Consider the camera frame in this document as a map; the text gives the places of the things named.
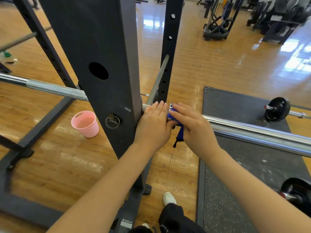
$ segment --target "wooden floor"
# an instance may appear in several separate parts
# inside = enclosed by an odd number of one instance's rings
[[[245,26],[249,13],[241,11],[227,40],[206,42],[202,37],[204,11],[195,2],[187,1],[184,6],[168,102],[180,101],[201,112],[203,87],[210,86],[266,99],[282,96],[294,105],[311,107],[311,23],[280,46],[261,42],[262,35]],[[160,68],[165,4],[149,0],[137,4],[136,12],[140,88],[149,93]],[[42,25],[48,26],[43,11],[36,13]],[[29,32],[14,6],[0,5],[0,45]],[[77,83],[53,30],[48,36]],[[10,53],[18,59],[10,67],[14,75],[62,85],[36,39],[10,49]],[[0,83],[0,134],[18,142],[60,99]],[[66,211],[117,162],[102,128],[96,137],[86,139],[71,127],[72,116],[83,110],[92,108],[87,102],[75,101],[33,146],[34,155],[18,163],[12,181],[14,194]],[[296,117],[287,121],[293,133],[310,136],[310,121]],[[147,179],[152,193],[143,196],[136,225],[157,225],[166,191],[174,194],[186,216],[195,219],[198,158],[183,143],[172,147],[176,133],[174,130],[170,141],[154,155]],[[0,158],[7,151],[0,147]],[[305,161],[310,168],[310,159]],[[44,231],[0,213],[0,232]]]

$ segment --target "pink plastic cup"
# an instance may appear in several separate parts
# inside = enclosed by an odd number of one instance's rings
[[[71,119],[71,125],[83,136],[94,137],[99,132],[96,116],[92,111],[81,111]]]

